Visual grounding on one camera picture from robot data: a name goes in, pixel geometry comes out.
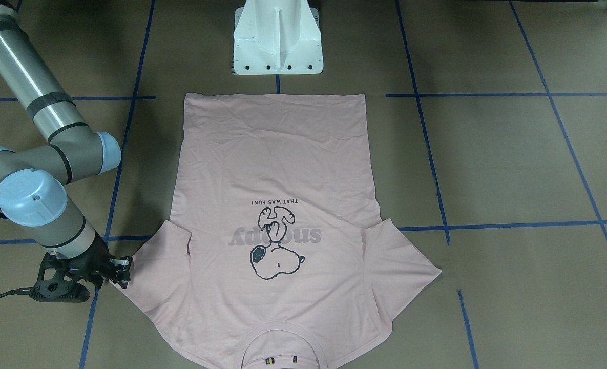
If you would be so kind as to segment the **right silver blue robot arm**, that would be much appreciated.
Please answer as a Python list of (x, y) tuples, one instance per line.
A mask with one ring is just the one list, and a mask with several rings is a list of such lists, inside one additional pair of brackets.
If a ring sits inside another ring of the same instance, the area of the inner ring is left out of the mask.
[(0, 1), (0, 75), (46, 144), (16, 152), (0, 146), (0, 212), (44, 248), (72, 283), (130, 282), (132, 258), (116, 258), (66, 193), (83, 178), (118, 167), (116, 138), (94, 132), (18, 25), (14, 7)]

